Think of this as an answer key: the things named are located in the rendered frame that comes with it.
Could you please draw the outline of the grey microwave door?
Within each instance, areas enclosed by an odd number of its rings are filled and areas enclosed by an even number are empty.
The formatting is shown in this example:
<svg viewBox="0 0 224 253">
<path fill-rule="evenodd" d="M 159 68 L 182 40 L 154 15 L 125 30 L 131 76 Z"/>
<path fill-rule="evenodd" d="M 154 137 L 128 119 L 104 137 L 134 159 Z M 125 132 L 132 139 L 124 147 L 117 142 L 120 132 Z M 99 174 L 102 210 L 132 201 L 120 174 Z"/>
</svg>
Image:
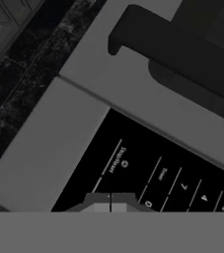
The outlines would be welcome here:
<svg viewBox="0 0 224 253">
<path fill-rule="evenodd" d="M 224 103 L 208 95 L 204 108 L 154 80 L 144 56 L 128 48 L 116 56 L 108 53 L 109 34 L 128 5 L 139 4 L 170 20 L 181 2 L 107 0 L 59 75 L 224 169 Z"/>
</svg>

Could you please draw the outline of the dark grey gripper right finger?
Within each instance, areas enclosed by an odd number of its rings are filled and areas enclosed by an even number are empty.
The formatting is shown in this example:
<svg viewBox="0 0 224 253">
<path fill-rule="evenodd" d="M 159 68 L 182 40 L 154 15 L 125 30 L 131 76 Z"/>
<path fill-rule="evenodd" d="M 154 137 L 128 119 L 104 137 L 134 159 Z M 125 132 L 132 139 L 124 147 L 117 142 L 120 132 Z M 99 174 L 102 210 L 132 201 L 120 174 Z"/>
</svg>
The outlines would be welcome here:
<svg viewBox="0 0 224 253">
<path fill-rule="evenodd" d="M 153 212 L 139 204 L 134 193 L 111 193 L 112 212 Z"/>
</svg>

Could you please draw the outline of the grey microwave oven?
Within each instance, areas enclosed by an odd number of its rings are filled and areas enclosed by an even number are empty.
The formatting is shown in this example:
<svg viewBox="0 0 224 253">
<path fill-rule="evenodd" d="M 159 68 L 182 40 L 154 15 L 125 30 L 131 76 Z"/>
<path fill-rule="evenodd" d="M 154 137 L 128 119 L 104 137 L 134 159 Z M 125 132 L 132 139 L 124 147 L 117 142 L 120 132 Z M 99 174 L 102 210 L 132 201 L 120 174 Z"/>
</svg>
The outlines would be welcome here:
<svg viewBox="0 0 224 253">
<path fill-rule="evenodd" d="M 90 193 L 224 212 L 224 169 L 56 78 L 0 158 L 0 207 L 67 211 Z"/>
</svg>

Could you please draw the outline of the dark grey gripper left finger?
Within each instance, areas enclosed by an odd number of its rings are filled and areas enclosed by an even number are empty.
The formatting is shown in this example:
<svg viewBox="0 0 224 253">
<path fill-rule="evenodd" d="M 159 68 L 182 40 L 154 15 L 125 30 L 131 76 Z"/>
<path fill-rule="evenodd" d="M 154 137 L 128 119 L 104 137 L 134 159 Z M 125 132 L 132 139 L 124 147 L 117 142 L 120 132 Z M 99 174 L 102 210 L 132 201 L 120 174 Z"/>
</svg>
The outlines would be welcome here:
<svg viewBox="0 0 224 253">
<path fill-rule="evenodd" d="M 111 195 L 109 193 L 87 194 L 81 204 L 67 210 L 67 212 L 109 212 L 111 205 Z"/>
</svg>

